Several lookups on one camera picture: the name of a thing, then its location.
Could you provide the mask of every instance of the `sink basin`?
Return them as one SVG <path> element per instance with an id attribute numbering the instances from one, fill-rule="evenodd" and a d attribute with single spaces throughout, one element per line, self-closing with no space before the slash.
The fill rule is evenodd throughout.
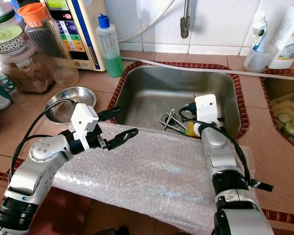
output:
<path id="1" fill-rule="evenodd" d="M 162 130 L 159 120 L 172 108 L 178 110 L 194 102 L 194 95 L 215 94 L 218 117 L 229 135 L 241 128 L 233 78 L 225 73 L 174 70 L 140 66 L 131 70 L 115 106 L 123 111 L 115 117 L 119 124 Z"/>
<path id="2" fill-rule="evenodd" d="M 264 85 L 269 100 L 275 100 L 287 94 L 294 93 L 294 81 L 276 78 L 265 78 Z"/>

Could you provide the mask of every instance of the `green lid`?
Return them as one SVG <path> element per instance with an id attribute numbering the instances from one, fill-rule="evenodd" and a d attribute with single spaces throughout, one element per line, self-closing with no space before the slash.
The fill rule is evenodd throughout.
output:
<path id="1" fill-rule="evenodd" d="M 15 39 L 22 33 L 22 28 L 18 25 L 7 24 L 0 25 L 0 44 Z"/>

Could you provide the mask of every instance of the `bubble wrap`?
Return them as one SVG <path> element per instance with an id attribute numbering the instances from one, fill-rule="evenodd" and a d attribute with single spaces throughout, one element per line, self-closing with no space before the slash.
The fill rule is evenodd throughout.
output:
<path id="1" fill-rule="evenodd" d="M 131 128 L 100 127 L 108 140 Z M 250 149 L 242 149 L 250 159 Z M 214 228 L 215 193 L 198 139 L 140 128 L 136 137 L 112 151 L 98 148 L 75 156 L 60 168 L 53 185 L 195 235 Z"/>

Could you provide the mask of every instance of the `tile countertop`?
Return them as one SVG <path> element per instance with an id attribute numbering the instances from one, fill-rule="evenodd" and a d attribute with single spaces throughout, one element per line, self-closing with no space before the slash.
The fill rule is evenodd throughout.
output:
<path id="1" fill-rule="evenodd" d="M 135 57 L 154 61 L 213 63 L 243 70 L 243 56 L 166 54 L 154 52 L 123 51 L 122 56 Z M 132 64 L 123 61 L 123 67 Z M 261 207 L 273 211 L 294 214 L 294 147 L 275 130 L 260 80 L 257 77 L 239 75 L 250 127 L 239 139 L 240 145 L 252 149 L 256 167 L 255 179 L 275 186 L 272 193 L 257 190 Z M 95 91 L 97 112 L 106 109 L 118 84 L 118 78 L 111 78 L 107 72 L 80 71 L 78 86 L 85 86 Z M 42 111 L 47 99 L 61 88 L 55 85 L 43 94 L 12 94 L 13 103 L 0 112 L 0 172 L 9 170 L 10 159 L 18 143 L 23 138 L 32 121 Z M 35 134 L 56 135 L 67 129 L 66 125 L 51 124 L 41 120 L 33 130 Z M 25 159 L 30 141 L 22 150 L 20 158 Z M 0 199 L 3 197 L 6 183 L 0 181 Z M 276 228 L 294 231 L 294 225 L 271 221 Z"/>

